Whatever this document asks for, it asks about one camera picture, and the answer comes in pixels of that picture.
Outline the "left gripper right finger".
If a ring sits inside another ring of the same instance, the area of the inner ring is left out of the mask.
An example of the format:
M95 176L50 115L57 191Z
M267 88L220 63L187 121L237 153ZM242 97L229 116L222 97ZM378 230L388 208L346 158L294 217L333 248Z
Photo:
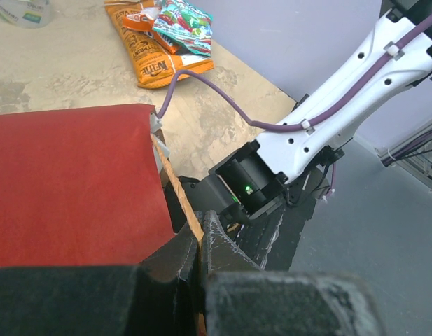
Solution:
M352 274L265 271L203 215L208 335L385 335L366 283Z

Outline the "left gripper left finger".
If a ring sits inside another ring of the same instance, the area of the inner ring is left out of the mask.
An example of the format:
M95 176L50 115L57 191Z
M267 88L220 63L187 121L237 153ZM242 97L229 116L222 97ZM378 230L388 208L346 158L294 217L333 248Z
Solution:
M0 335L196 335L188 226L135 265L0 269Z

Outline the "red paper bag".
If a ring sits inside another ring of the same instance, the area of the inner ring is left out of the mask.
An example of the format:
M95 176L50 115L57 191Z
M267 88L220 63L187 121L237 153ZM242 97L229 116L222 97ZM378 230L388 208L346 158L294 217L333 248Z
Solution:
M134 264L174 237L149 104L0 115L0 268Z

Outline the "orange kettle chips bag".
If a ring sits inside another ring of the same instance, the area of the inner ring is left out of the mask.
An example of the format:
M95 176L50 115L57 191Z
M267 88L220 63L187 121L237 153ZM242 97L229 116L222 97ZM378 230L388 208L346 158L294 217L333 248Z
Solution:
M203 74L215 67L213 60L208 57L179 49L170 52L172 44L165 40L157 41L155 32L137 31L124 25L130 15L135 18L134 24L144 23L140 12L147 8L159 9L159 1L105 1L104 8L128 52L139 87L162 88L171 83L179 70Z

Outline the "teal snack pack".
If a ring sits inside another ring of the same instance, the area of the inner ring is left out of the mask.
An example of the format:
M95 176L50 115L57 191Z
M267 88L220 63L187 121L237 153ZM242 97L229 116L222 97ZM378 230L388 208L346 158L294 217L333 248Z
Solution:
M213 18L182 0L162 1L153 31L163 34L195 55L211 57Z

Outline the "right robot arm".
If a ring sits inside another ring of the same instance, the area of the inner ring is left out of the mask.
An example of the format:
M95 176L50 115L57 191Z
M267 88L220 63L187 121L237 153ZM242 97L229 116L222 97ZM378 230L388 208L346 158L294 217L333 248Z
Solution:
M316 92L184 189L191 206L248 224L285 204L300 208L360 125L432 74L432 1L394 1L356 52Z

